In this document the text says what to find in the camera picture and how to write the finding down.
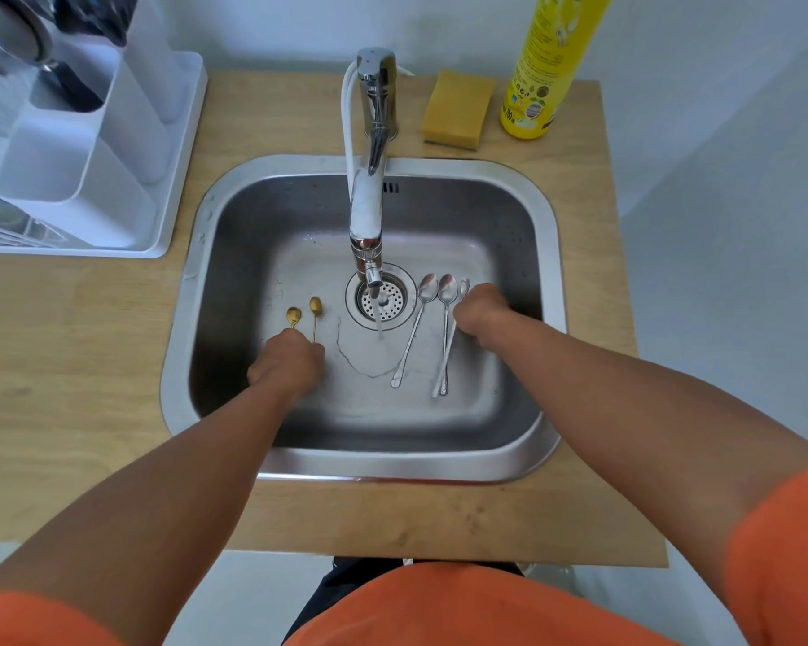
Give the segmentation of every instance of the hand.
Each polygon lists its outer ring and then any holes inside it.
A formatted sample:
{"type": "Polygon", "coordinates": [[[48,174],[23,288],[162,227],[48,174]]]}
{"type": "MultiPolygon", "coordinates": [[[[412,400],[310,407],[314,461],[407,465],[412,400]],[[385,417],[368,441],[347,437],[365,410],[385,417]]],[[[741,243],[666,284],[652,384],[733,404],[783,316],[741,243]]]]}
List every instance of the hand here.
{"type": "Polygon", "coordinates": [[[488,351],[493,350],[497,319],[511,312],[506,297],[492,283],[477,285],[454,311],[458,328],[475,336],[488,351]]]}
{"type": "Polygon", "coordinates": [[[321,384],[325,349],[313,345],[296,329],[285,329],[271,337],[248,368],[248,382],[267,380],[280,386],[294,403],[321,384]]]}

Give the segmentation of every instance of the sink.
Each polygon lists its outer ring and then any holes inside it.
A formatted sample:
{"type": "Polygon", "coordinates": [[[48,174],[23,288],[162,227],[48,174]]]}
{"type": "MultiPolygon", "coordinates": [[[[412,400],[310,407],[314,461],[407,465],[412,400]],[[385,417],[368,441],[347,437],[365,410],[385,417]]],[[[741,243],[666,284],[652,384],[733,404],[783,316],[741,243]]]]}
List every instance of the sink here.
{"type": "Polygon", "coordinates": [[[426,305],[400,388],[390,380],[422,277],[490,281],[520,313],[565,331],[557,224],[526,177],[493,162],[390,159],[383,190],[383,340],[355,276],[343,157],[249,161],[206,194],[162,372],[176,434],[246,388],[262,340],[287,328],[317,339],[326,379],[284,420],[260,477],[497,482],[542,464],[559,436],[499,358],[459,333],[449,395],[431,399],[444,307],[426,305]]]}

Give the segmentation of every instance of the orange sleeve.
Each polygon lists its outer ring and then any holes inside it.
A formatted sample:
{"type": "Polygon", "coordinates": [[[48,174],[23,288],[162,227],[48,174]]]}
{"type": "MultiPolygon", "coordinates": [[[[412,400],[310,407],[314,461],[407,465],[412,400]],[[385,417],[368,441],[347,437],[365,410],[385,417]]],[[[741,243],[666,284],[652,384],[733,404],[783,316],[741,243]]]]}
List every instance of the orange sleeve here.
{"type": "Polygon", "coordinates": [[[777,488],[733,533],[725,594],[751,646],[808,646],[808,471],[777,488]]]}
{"type": "Polygon", "coordinates": [[[0,593],[0,646],[123,646],[81,612],[32,594],[0,593]]]}

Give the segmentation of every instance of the dish soap bottle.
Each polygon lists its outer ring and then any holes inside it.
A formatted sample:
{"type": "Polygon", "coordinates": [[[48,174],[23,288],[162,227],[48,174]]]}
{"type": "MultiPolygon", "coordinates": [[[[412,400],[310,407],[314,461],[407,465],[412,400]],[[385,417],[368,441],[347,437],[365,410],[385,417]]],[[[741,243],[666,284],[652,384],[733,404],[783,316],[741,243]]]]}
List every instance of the dish soap bottle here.
{"type": "Polygon", "coordinates": [[[500,110],[516,138],[544,136],[611,0],[539,0],[500,110]]]}

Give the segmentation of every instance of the countertop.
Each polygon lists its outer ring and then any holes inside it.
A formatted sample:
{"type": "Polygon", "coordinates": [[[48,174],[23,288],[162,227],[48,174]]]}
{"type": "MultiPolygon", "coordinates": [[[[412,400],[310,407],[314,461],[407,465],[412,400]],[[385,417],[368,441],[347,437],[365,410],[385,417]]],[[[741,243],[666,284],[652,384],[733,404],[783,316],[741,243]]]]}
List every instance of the countertop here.
{"type": "MultiPolygon", "coordinates": [[[[635,356],[598,83],[576,82],[548,136],[527,142],[500,127],[498,82],[469,152],[420,139],[434,79],[398,81],[390,155],[477,157],[532,179],[557,215],[570,333],[635,356]]],[[[168,438],[158,385],[197,206],[251,158],[342,154],[340,85],[340,74],[212,73],[163,258],[0,256],[0,540],[26,539],[168,438]]],[[[499,486],[259,480],[229,547],[667,566],[663,537],[567,445],[499,486]]]]}

